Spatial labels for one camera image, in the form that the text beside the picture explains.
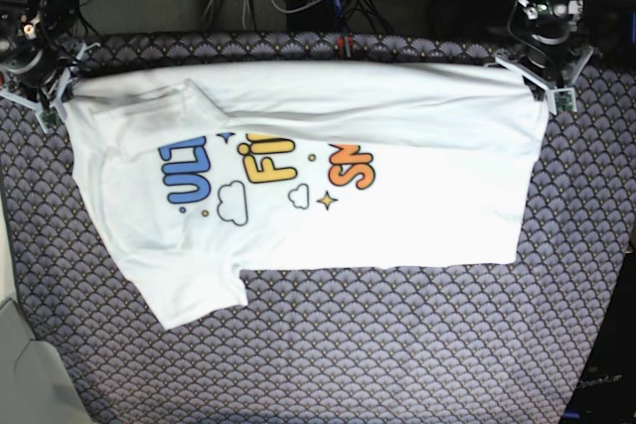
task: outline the cloud graphic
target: cloud graphic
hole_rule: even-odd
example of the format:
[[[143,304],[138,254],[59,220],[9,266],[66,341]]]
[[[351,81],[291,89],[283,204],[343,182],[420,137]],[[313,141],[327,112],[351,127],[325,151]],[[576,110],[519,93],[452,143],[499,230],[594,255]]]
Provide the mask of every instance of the cloud graphic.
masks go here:
[[[301,184],[293,191],[289,191],[289,200],[297,209],[309,209],[309,186]]]
[[[247,223],[247,196],[242,182],[221,186],[217,214],[225,222],[233,222],[239,227]]]

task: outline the white t-shirt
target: white t-shirt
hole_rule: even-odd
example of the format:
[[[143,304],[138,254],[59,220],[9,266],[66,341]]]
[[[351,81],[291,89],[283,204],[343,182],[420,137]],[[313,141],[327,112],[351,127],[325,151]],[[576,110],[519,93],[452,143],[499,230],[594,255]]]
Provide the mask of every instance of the white t-shirt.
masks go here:
[[[548,122],[520,76],[254,63],[84,81],[74,178],[166,329],[241,270],[511,263]]]

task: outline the patterned mat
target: patterned mat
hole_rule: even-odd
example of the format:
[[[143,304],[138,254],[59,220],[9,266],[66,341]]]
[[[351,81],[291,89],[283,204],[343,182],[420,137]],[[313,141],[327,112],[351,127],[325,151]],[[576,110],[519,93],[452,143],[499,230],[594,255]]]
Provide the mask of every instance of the patterned mat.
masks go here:
[[[332,60],[336,45],[318,34],[113,37],[86,66]],[[482,64],[496,50],[356,37],[360,60]],[[45,136],[3,102],[0,166],[25,315],[98,423],[557,423],[635,217],[634,75],[588,67],[577,88],[580,112],[550,122],[514,265],[244,272],[248,307],[170,333],[101,244],[65,128]]]

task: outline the t-shirt sleeve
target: t-shirt sleeve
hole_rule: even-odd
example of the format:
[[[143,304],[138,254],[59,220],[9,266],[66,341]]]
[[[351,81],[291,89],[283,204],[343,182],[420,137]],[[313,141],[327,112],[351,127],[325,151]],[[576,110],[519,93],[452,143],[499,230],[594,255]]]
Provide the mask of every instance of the t-shirt sleeve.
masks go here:
[[[247,305],[237,267],[196,252],[136,250],[119,258],[124,277],[139,290],[166,330],[236,305]]]

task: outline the sparkle graphic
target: sparkle graphic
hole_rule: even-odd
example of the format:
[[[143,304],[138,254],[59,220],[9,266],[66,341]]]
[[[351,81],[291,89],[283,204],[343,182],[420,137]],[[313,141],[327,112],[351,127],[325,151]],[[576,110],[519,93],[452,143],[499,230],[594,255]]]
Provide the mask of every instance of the sparkle graphic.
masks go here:
[[[329,210],[329,207],[338,202],[337,199],[332,198],[331,196],[329,196],[329,192],[325,193],[325,197],[322,198],[320,201],[316,201],[317,203],[323,204],[325,206],[325,208],[327,208],[327,211]]]
[[[234,135],[234,133],[220,133],[217,136],[223,138],[224,141],[226,141],[226,144],[228,144],[228,141],[230,141],[230,138],[232,138]]]

